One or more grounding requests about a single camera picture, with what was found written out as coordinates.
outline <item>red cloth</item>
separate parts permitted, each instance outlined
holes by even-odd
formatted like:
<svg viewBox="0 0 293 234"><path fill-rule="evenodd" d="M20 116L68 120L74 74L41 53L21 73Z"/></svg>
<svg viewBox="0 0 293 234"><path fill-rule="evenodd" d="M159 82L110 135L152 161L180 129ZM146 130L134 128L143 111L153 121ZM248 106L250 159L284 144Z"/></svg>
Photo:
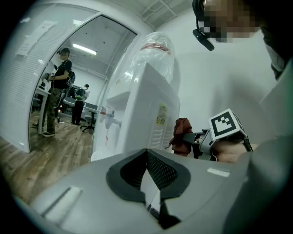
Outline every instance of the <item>red cloth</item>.
<svg viewBox="0 0 293 234"><path fill-rule="evenodd" d="M183 137L186 133L192 133L192 126L188 118L179 118L176 120L174 127L174 137L170 140L170 145L172 145L172 150L174 154L187 157L191 152L191 144L183 141Z"/></svg>

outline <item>wooden floor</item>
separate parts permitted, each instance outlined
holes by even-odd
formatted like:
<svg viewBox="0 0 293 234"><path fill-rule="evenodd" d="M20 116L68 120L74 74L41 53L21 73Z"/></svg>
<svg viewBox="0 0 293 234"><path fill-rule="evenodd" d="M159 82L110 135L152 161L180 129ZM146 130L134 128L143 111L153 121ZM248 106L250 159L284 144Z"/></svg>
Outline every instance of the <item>wooden floor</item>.
<svg viewBox="0 0 293 234"><path fill-rule="evenodd" d="M38 115L39 112L31 114L30 124L38 122ZM59 178L89 162L90 130L83 133L68 117L61 117L55 126L56 135L50 138L39 136L36 128L30 128L32 151L29 154L0 137L0 166L4 177L12 193L27 204Z"/></svg>

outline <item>hand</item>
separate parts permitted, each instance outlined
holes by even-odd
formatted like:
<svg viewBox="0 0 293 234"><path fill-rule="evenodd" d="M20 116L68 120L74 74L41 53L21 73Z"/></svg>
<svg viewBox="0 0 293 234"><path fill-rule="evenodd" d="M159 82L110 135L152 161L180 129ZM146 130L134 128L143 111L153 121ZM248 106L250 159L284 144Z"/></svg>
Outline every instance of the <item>hand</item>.
<svg viewBox="0 0 293 234"><path fill-rule="evenodd" d="M251 144L251 147L255 150L257 145ZM215 156L218 161L226 163L235 163L241 154L247 152L242 143L236 143L233 141L218 141L212 148L215 151Z"/></svg>

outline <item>ceiling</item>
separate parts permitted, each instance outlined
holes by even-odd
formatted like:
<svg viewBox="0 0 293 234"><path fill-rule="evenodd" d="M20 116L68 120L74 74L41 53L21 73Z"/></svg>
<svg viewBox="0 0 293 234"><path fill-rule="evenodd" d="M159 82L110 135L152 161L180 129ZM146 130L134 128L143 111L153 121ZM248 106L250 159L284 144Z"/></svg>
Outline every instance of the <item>ceiling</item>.
<svg viewBox="0 0 293 234"><path fill-rule="evenodd" d="M107 0L139 16L152 29L191 8L192 0Z"/></svg>
<svg viewBox="0 0 293 234"><path fill-rule="evenodd" d="M73 66L110 77L134 37L135 34L129 29L99 16L76 31L62 48L70 49ZM97 51L97 55L74 48L73 44Z"/></svg>

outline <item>pants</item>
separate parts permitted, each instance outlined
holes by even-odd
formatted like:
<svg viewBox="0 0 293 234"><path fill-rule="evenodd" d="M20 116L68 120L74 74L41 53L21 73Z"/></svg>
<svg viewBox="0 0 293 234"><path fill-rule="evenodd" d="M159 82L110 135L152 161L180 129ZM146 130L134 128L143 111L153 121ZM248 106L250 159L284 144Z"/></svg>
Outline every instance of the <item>pants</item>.
<svg viewBox="0 0 293 234"><path fill-rule="evenodd" d="M82 110L83 110L83 101L75 101L75 105L74 105L74 108L72 110L72 119L71 121L73 123L76 123L76 124L79 124L80 120L81 120L81 113L82 113Z"/></svg>
<svg viewBox="0 0 293 234"><path fill-rule="evenodd" d="M55 110L54 110L54 107L57 106L57 104L59 102L58 97L61 96L62 89L50 88L49 93L51 93L51 95L48 96L47 101L46 101L42 127L44 127L45 117L46 117L46 113L47 113L47 132L48 133L55 133Z"/></svg>

